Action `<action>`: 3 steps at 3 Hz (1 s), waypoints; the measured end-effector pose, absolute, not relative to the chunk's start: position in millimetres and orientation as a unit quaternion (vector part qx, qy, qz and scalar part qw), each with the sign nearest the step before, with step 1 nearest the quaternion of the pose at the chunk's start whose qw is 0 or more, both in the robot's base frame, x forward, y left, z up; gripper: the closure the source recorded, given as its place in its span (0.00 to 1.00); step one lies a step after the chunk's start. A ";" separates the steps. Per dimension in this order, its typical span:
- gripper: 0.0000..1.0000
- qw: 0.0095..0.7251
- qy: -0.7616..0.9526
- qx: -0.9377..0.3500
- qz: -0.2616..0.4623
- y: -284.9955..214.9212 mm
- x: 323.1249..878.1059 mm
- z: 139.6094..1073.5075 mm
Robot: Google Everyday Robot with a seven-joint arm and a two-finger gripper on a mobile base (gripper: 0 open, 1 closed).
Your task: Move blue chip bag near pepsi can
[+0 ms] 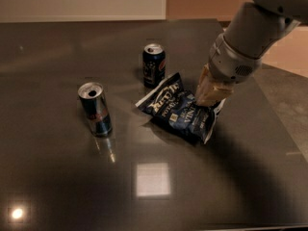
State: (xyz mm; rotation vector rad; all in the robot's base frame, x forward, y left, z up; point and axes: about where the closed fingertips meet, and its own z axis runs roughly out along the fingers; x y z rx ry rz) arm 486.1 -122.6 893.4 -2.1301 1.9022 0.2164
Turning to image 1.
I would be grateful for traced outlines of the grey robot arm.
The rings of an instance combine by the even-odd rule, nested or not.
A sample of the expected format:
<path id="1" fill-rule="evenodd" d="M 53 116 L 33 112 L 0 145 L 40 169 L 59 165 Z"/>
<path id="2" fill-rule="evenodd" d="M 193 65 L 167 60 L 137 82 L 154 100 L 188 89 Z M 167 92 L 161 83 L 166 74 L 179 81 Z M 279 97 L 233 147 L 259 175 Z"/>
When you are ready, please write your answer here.
<path id="1" fill-rule="evenodd" d="M 278 40 L 308 20 L 308 0 L 249 0 L 227 29 L 218 35 L 201 73 L 195 99 L 213 106 L 233 93 L 262 65 L 264 54 Z"/>

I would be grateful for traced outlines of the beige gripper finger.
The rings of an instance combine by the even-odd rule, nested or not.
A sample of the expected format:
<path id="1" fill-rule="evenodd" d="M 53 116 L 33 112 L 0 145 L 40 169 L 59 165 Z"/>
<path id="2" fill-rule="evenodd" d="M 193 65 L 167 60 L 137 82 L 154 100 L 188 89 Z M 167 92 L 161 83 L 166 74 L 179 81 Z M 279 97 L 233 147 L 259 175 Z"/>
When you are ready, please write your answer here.
<path id="1" fill-rule="evenodd" d="M 205 64 L 199 78 L 199 82 L 195 92 L 195 101 L 197 104 L 211 104 L 212 101 L 209 97 L 213 85 L 210 79 L 209 67 Z"/>
<path id="2" fill-rule="evenodd" d="M 211 79 L 213 89 L 210 91 L 209 97 L 212 101 L 211 104 L 199 104 L 200 106 L 210 107 L 219 101 L 230 96 L 234 91 L 234 83 L 224 83 Z"/>

